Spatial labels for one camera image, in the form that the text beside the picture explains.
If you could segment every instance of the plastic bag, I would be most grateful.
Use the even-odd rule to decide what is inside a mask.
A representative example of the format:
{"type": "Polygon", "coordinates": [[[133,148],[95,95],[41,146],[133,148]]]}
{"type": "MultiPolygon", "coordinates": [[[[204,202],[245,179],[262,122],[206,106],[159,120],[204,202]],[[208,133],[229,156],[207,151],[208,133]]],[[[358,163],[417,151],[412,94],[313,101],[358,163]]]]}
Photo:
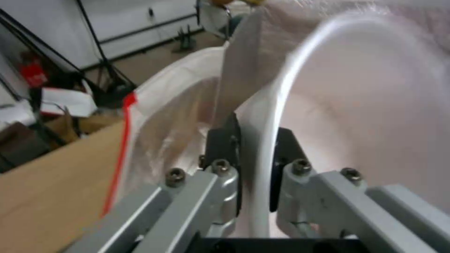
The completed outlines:
{"type": "MultiPolygon", "coordinates": [[[[405,131],[405,133],[418,134],[421,131],[420,126],[424,126],[422,130],[430,134],[428,137],[431,140],[442,136],[442,141],[433,143],[425,138],[427,144],[432,146],[430,150],[433,150],[433,154],[429,154],[424,146],[422,149],[409,149],[394,145],[394,148],[386,149],[380,153],[383,156],[377,156],[377,159],[384,160],[380,163],[384,168],[380,178],[399,179],[398,176],[401,176],[404,170],[395,177],[388,177],[386,170],[411,164],[405,157],[401,159],[404,163],[392,163],[392,161],[406,155],[415,156],[418,151],[422,151],[424,155],[417,155],[417,159],[423,158],[424,161],[431,162],[434,167],[439,167],[444,158],[443,152],[447,148],[444,142],[450,136],[445,128],[448,119],[445,112],[450,110],[444,102],[448,92],[443,83],[448,79],[446,55],[442,49],[448,46],[444,33],[449,27],[447,17],[442,16],[444,13],[446,13],[445,10],[437,8],[359,1],[267,2],[264,6],[257,8],[238,27],[235,37],[223,56],[222,69],[222,55],[219,56],[217,52],[215,59],[220,62],[214,63],[217,66],[214,67],[214,71],[202,72],[201,75],[196,75],[198,78],[195,80],[184,81],[184,78],[172,80],[171,76],[178,73],[177,69],[190,65],[190,61],[197,62],[195,65],[199,69],[207,68],[212,63],[212,61],[205,63],[203,60],[194,60],[196,57],[201,58],[201,54],[194,53],[164,69],[143,84],[135,92],[137,98],[133,96],[128,98],[126,111],[133,116],[127,120],[130,125],[126,127],[128,137],[125,135],[124,138],[125,151],[122,152],[122,158],[119,160],[119,168],[115,182],[112,184],[111,195],[108,198],[110,201],[106,205],[106,210],[110,208],[112,202],[119,201],[124,194],[140,183],[157,182],[164,171],[180,161],[187,159],[184,163],[187,165],[182,168],[188,172],[193,170],[194,161],[203,151],[206,130],[211,124],[220,125],[234,110],[237,110],[243,136],[241,160],[244,183],[243,210],[238,218],[235,236],[269,236],[269,180],[276,131],[280,122],[282,126],[294,130],[313,166],[319,171],[340,169],[343,164],[346,164],[358,167],[363,174],[377,174],[377,170],[373,169],[374,158],[368,156],[370,150],[377,150],[377,148],[364,139],[352,142],[354,140],[348,137],[356,134],[358,129],[368,131],[374,139],[380,135],[379,140],[386,142],[376,144],[386,148],[389,141],[396,140],[390,132],[396,133],[402,129],[401,127],[408,128],[408,123],[416,124],[419,128],[411,127],[411,131],[405,131]],[[342,14],[343,17],[335,17],[337,14],[342,14]],[[365,29],[353,29],[358,27],[358,22],[363,21],[365,17],[368,17],[368,21],[363,22],[366,25],[365,29]],[[431,25],[430,20],[433,20],[435,25],[431,25]],[[323,21],[325,23],[318,27],[318,24],[323,21]],[[399,34],[396,35],[392,31],[398,31],[399,34]],[[399,42],[405,43],[404,47],[400,46],[399,42]],[[352,55],[353,58],[348,62],[349,64],[341,63],[338,58],[328,59],[323,55],[317,57],[315,53],[313,54],[313,52],[328,50],[328,55],[340,56],[343,60],[345,57],[338,53],[339,50],[345,49],[343,52],[351,52],[352,46],[358,49],[356,52],[359,54],[352,55]],[[375,56],[384,52],[381,55],[387,58],[371,59],[370,56],[374,55],[372,50],[376,50],[375,56]],[[400,54],[401,62],[394,61],[395,57],[392,58],[395,56],[394,53],[400,54]],[[359,64],[359,60],[366,60],[366,62],[359,64]],[[396,62],[398,66],[382,68],[383,64],[389,66],[390,62],[396,62]],[[354,69],[344,68],[348,66],[353,66],[354,69]],[[341,69],[341,72],[338,72],[339,75],[334,71],[334,67],[341,69]],[[401,72],[395,73],[392,72],[393,70],[401,70],[401,72]],[[333,78],[323,79],[328,76],[328,73],[330,73],[329,77],[333,78]],[[366,86],[358,85],[365,74],[371,76],[375,73],[394,78],[380,78],[379,80],[384,82],[380,86],[374,85],[373,82],[367,82],[366,86]],[[410,75],[404,80],[411,83],[401,83],[401,77],[404,74],[410,75]],[[158,78],[164,83],[170,80],[170,85],[157,84],[158,78]],[[338,78],[347,81],[342,89],[339,85],[333,86],[335,81],[339,81],[338,78]],[[210,80],[215,84],[202,85],[202,80],[210,80]],[[428,90],[426,86],[418,84],[418,81],[427,83],[432,88],[428,90]],[[391,90],[388,86],[390,83],[393,87],[391,90]],[[202,87],[208,87],[211,90],[202,93],[202,87]],[[372,93],[386,98],[386,101],[370,100],[372,93]],[[150,103],[158,96],[164,98],[162,102],[157,99],[154,103],[150,103]],[[400,99],[401,103],[394,103],[396,99],[400,99]],[[377,103],[383,105],[379,108],[383,108],[384,111],[376,111],[377,103]],[[346,111],[352,106],[360,110],[346,111]],[[386,114],[388,117],[380,114],[385,111],[389,112],[386,114]],[[347,112],[349,114],[345,117],[342,115],[336,117],[339,113],[347,112]],[[425,126],[422,120],[417,121],[420,118],[414,119],[414,114],[418,112],[433,124],[425,126]],[[426,116],[429,112],[436,112],[436,114],[426,116]],[[372,121],[363,116],[367,117],[371,113],[377,116],[374,117],[378,119],[375,123],[384,122],[387,119],[391,122],[380,123],[380,128],[369,129],[371,125],[368,123],[372,121]],[[199,120],[203,118],[199,115],[208,115],[204,118],[209,120],[199,120]],[[293,115],[302,115],[301,119],[309,120],[310,124],[304,124],[293,115]],[[343,118],[358,127],[348,128],[347,122],[342,121],[343,118]],[[184,126],[182,131],[177,130],[180,125],[184,126]],[[430,132],[433,127],[437,127],[438,131],[430,132]],[[352,129],[356,132],[348,135],[349,132],[343,129],[352,129]],[[311,136],[320,138],[314,138],[314,141],[311,141],[311,136]],[[355,155],[355,150],[359,152],[357,154],[364,154],[360,157],[368,159],[363,159],[364,161],[370,162],[355,160],[355,157],[359,157],[355,155]],[[393,150],[395,155],[387,155],[387,150],[393,150]],[[370,171],[365,169],[365,166],[370,167],[370,171]]],[[[401,138],[397,140],[404,140],[405,136],[399,136],[401,138]]],[[[406,141],[405,144],[411,145],[411,142],[406,141]]],[[[423,166],[424,163],[420,162],[416,165],[423,166]]],[[[400,178],[396,182],[404,183],[403,179],[400,178]]],[[[415,188],[414,182],[417,177],[409,179],[412,180],[407,182],[406,186],[419,195],[423,196],[431,192],[415,188]]],[[[379,180],[374,176],[374,181],[371,182],[385,183],[387,181],[379,180]]],[[[430,202],[441,208],[446,206],[445,200],[442,202],[442,196],[431,199],[430,202]]]]}

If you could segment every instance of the metal stand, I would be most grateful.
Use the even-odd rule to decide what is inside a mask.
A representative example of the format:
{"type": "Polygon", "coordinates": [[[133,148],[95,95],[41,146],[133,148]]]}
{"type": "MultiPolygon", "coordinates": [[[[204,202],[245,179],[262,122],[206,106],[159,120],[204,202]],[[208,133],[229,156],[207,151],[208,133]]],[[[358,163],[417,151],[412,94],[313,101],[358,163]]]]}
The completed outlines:
{"type": "Polygon", "coordinates": [[[91,33],[92,38],[94,39],[94,42],[95,42],[95,46],[97,47],[97,49],[100,53],[100,56],[101,56],[99,75],[101,75],[102,69],[105,68],[106,71],[108,72],[109,77],[111,78],[111,82],[108,85],[108,91],[115,91],[118,88],[120,88],[121,86],[125,86],[125,85],[130,85],[133,88],[135,88],[136,85],[130,79],[128,79],[124,74],[122,74],[120,71],[118,71],[109,62],[108,58],[106,57],[105,53],[102,50],[102,47],[100,46],[100,42],[97,38],[94,28],[92,27],[92,24],[86,13],[86,10],[84,9],[83,3],[81,2],[81,0],[75,0],[75,2],[78,5],[78,7],[80,8],[81,14],[83,15],[83,18],[86,21],[89,32],[91,33]]]}

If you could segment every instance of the black pole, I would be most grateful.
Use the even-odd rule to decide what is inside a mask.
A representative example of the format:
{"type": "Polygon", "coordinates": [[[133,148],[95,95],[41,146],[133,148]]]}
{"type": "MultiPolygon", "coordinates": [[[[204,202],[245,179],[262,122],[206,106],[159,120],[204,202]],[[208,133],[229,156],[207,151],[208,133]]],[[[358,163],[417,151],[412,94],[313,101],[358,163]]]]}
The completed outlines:
{"type": "Polygon", "coordinates": [[[83,15],[83,18],[86,21],[86,24],[89,28],[89,32],[92,35],[92,38],[94,39],[95,45],[97,46],[97,49],[100,52],[100,56],[102,57],[102,62],[105,65],[106,70],[108,71],[109,76],[113,79],[113,80],[117,80],[119,79],[117,73],[114,71],[114,69],[111,67],[111,64],[108,62],[108,58],[106,58],[105,53],[102,50],[102,47],[100,46],[100,42],[97,38],[97,35],[95,34],[94,28],[92,27],[92,24],[90,23],[89,17],[87,16],[86,10],[84,9],[83,3],[81,2],[81,0],[75,0],[78,7],[80,8],[81,14],[83,15]]]}

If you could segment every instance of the floor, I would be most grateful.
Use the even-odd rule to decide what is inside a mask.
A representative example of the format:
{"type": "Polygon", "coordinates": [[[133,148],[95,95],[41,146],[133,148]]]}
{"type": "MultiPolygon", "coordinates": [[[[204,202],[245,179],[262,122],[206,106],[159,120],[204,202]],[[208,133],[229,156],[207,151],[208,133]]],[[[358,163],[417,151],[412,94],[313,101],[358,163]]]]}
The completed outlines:
{"type": "MultiPolygon", "coordinates": [[[[143,54],[135,54],[113,62],[113,65],[124,73],[135,84],[140,85],[154,74],[165,68],[167,65],[185,57],[186,55],[213,46],[221,46],[224,44],[224,40],[218,38],[211,33],[201,32],[192,36],[197,46],[193,51],[185,53],[173,53],[173,49],[179,46],[179,42],[174,41],[169,44],[151,49],[143,54]]],[[[86,76],[97,83],[98,69],[90,70],[86,73],[86,76]]],[[[102,80],[106,80],[106,73],[103,71],[102,80]]]]}

